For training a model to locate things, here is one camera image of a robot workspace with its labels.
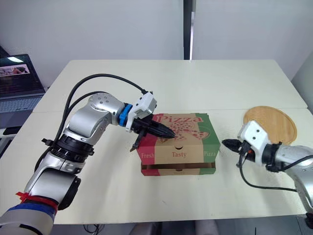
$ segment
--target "wooden pizza board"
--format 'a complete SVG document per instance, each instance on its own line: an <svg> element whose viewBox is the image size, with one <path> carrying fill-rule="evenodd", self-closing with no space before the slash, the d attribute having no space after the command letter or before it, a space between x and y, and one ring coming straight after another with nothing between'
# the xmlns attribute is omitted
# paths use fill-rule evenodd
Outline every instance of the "wooden pizza board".
<svg viewBox="0 0 313 235"><path fill-rule="evenodd" d="M268 133L272 143L290 144L297 138L297 128L292 119L282 111L269 107L257 106L249 109L244 116L244 124L256 120Z"/></svg>

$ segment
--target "cardboard box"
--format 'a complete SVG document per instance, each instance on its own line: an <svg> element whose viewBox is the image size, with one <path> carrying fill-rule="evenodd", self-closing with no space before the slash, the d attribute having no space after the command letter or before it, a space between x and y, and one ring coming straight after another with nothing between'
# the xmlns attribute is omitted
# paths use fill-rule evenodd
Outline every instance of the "cardboard box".
<svg viewBox="0 0 313 235"><path fill-rule="evenodd" d="M157 114L154 120L171 128L176 137L163 139L147 134L142 139L137 152L144 175L215 172L215 164L203 164L214 163L220 148L208 114Z"/></svg>

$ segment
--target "laptop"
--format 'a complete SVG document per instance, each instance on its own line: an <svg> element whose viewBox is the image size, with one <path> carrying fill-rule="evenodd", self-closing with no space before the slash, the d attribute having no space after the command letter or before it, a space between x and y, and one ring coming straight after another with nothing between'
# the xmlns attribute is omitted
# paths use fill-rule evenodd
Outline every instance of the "laptop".
<svg viewBox="0 0 313 235"><path fill-rule="evenodd" d="M22 126L44 94L28 54L0 58L0 129Z"/></svg>

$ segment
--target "laptop screen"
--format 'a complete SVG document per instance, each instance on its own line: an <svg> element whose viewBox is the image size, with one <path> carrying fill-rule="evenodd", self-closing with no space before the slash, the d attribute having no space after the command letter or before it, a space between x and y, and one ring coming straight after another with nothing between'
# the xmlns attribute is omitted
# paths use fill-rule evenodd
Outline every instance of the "laptop screen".
<svg viewBox="0 0 313 235"><path fill-rule="evenodd" d="M0 58L0 98L44 92L27 54Z"/></svg>

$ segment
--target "pizza illustration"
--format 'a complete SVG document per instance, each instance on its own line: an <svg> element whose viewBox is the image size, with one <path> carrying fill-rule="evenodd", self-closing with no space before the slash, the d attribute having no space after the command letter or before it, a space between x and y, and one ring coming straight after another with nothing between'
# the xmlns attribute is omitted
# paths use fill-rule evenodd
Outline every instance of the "pizza illustration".
<svg viewBox="0 0 313 235"><path fill-rule="evenodd" d="M203 140L210 135L209 132L194 130L194 124L192 122L172 123L169 125L169 128L171 128L175 132L174 141L185 141L185 140L187 140L186 136L184 136L184 133L190 134L199 140ZM159 138L159 140L161 141L161 143L165 143L169 139Z"/></svg>
<svg viewBox="0 0 313 235"><path fill-rule="evenodd" d="M184 129L183 131L196 137L199 140L203 140L210 135L210 133L203 132L203 131L195 131L195 130L187 130L187 129Z"/></svg>

